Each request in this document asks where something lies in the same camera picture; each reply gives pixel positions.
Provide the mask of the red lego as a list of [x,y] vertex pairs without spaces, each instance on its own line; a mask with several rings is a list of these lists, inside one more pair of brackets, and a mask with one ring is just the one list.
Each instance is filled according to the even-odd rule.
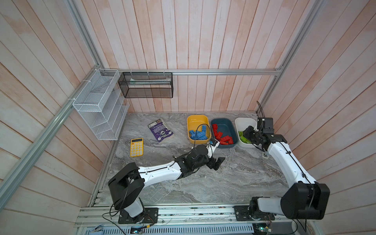
[[218,125],[217,124],[212,124],[212,130],[213,130],[213,132],[217,132]]

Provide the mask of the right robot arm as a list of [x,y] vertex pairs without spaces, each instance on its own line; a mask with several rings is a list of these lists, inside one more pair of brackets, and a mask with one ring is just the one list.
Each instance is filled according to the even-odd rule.
[[294,156],[285,137],[276,134],[271,117],[258,118],[257,127],[248,126],[243,136],[271,156],[284,174],[289,189],[281,198],[253,197],[249,214],[253,220],[270,214],[288,219],[323,219],[330,196],[326,184],[318,183]]

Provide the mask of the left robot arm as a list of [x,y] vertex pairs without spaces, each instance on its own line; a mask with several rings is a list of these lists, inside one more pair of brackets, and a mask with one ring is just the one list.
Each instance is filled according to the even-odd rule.
[[213,157],[220,142],[210,139],[207,145],[198,145],[167,164],[142,167],[135,162],[127,164],[108,182],[114,209],[126,211],[131,218],[145,212],[139,199],[141,191],[151,185],[186,178],[196,173],[201,167],[218,170],[224,157]]

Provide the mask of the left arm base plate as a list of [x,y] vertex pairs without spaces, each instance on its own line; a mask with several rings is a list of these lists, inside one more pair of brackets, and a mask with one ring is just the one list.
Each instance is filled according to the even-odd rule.
[[138,224],[138,223],[148,223],[154,224],[158,222],[158,208],[146,208],[142,213],[136,217],[131,217],[126,210],[120,211],[120,216],[118,219],[119,224]]

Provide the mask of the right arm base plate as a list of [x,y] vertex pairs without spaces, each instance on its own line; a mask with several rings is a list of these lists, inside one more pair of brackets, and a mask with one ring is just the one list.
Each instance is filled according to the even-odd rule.
[[250,206],[234,206],[237,221],[275,220],[275,215],[262,211],[252,211]]

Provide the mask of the green lego brick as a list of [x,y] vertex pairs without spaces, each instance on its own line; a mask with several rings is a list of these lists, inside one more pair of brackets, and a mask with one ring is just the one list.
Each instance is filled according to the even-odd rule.
[[239,137],[242,141],[246,141],[245,137],[243,136],[243,132],[239,131]]
[[251,143],[252,143],[251,141],[249,141],[249,140],[246,139],[245,137],[241,137],[240,139],[241,139],[241,141],[242,141],[243,143],[245,143],[245,144],[251,144]]

